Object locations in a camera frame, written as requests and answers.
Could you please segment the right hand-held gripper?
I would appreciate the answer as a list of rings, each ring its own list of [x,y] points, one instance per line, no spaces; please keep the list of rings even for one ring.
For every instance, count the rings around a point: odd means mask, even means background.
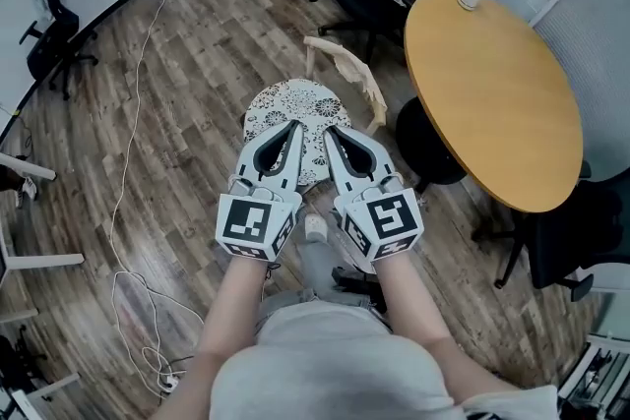
[[[424,224],[415,192],[394,173],[387,150],[366,134],[340,126],[324,132],[324,146],[339,193],[334,205],[341,230],[353,244],[351,260],[376,263],[411,248]],[[356,183],[374,184],[356,189]]]

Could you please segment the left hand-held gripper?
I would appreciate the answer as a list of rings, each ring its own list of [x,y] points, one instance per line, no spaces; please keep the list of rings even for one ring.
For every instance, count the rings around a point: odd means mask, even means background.
[[[236,174],[220,194],[216,240],[232,256],[275,261],[297,223],[302,196],[303,127],[297,120],[270,127],[242,149]],[[279,189],[249,180],[270,178]]]

